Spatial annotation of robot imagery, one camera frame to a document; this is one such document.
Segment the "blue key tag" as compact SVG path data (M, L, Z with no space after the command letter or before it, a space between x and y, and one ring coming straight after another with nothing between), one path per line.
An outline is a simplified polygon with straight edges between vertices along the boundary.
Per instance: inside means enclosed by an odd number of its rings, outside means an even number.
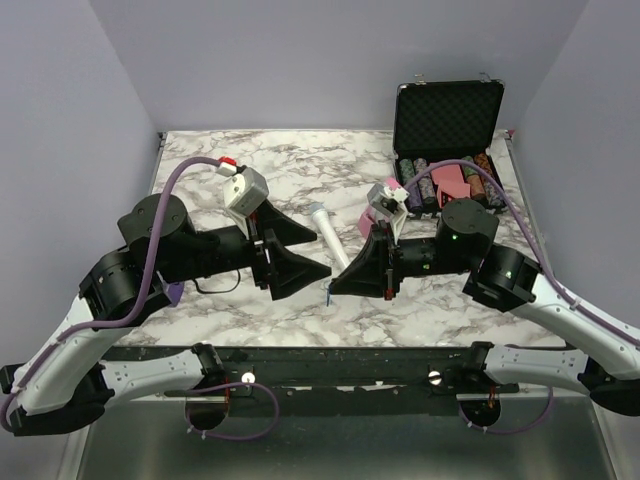
M325 306L329 307L331 305L331 298L332 298L331 285L330 285L330 282L328 282L325 285Z

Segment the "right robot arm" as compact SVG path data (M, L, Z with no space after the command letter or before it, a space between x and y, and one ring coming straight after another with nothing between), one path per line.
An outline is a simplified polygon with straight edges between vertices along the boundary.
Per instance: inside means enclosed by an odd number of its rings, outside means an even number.
M436 389L494 393L519 383L588 396L617 414L639 414L639 331L571 300L535 260L494 239L499 220L471 199L446 205L432 237L397 239L380 221L348 267L332 279L332 295L392 300L406 278L466 274L464 294L475 302L532 321L565 340L560 347L475 342L446 368Z

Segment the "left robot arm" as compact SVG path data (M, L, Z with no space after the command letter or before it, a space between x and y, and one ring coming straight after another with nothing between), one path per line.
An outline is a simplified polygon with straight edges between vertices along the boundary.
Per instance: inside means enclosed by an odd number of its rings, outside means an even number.
M184 203L170 196L164 211L150 285L141 291L153 221L160 197L141 200L121 217L123 247L104 255L79 285L79 293L51 339L43 362L1 369L1 390L16 407L1 409L13 435L71 433L120 402L156 393L214 393L229 375L212 346L197 343L155 360L109 362L104 354L152 314L179 301L173 285L249 269L272 299L287 298L327 278L330 267L289 251L317 235L264 201L243 232L237 226L197 230Z

